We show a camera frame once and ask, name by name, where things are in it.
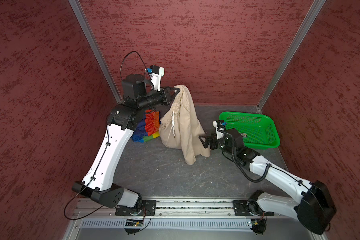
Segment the beige shorts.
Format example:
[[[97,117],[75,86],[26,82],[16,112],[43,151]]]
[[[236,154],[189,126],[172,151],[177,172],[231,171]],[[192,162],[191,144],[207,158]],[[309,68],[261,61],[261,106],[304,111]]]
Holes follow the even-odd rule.
[[[210,157],[210,149],[199,139],[205,131],[197,117],[192,95],[184,85],[175,86],[180,92],[170,109],[161,118],[159,134],[165,147],[182,150],[186,164],[193,165],[196,156]]]

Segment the rainbow striped shorts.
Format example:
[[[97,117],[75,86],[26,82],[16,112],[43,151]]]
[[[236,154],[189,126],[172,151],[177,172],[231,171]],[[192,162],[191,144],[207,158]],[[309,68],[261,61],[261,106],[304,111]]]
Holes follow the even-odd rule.
[[[134,142],[145,143],[160,136],[160,112],[146,111],[143,119],[138,123],[132,135]]]

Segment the green plastic basket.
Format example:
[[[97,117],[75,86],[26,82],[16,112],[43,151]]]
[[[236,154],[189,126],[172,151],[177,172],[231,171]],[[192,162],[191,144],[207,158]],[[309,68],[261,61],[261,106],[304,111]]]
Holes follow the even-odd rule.
[[[237,129],[239,133],[246,133],[248,136],[243,137],[243,142],[248,148],[266,150],[280,146],[275,122],[266,115],[222,112],[219,119],[227,123],[227,129]]]

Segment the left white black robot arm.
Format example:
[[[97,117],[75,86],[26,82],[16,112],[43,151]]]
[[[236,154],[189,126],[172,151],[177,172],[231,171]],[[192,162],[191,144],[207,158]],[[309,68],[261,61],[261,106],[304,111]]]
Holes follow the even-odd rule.
[[[72,190],[104,207],[124,206],[140,210],[141,195],[114,184],[115,171],[127,142],[146,111],[170,105],[179,93],[179,88],[165,87],[143,92],[137,99],[125,98],[116,105],[107,117],[105,137],[92,166],[81,181],[74,182]]]

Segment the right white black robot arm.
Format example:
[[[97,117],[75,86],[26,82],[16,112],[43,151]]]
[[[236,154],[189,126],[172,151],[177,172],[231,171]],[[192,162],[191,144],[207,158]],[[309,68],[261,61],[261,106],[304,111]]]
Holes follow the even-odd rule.
[[[264,180],[272,183],[287,197],[258,190],[247,200],[245,210],[252,216],[265,217],[267,213],[280,214],[298,220],[310,232],[321,235],[330,229],[337,209],[328,187],[320,182],[299,178],[273,164],[257,151],[245,146],[236,129],[220,126],[213,135],[201,135],[204,148],[219,149],[252,183]]]

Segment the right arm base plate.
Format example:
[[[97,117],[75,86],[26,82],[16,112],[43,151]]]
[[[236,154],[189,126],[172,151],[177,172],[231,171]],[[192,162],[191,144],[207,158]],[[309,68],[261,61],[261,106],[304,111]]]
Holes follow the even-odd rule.
[[[236,217],[273,217],[275,215],[273,212],[264,212],[257,207],[252,210],[247,200],[233,200],[233,210]]]

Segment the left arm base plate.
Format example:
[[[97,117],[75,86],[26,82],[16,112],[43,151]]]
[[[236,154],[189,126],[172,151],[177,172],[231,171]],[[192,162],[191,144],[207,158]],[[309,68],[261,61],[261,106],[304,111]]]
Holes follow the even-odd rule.
[[[157,200],[139,200],[133,208],[117,206],[116,216],[154,216]]]

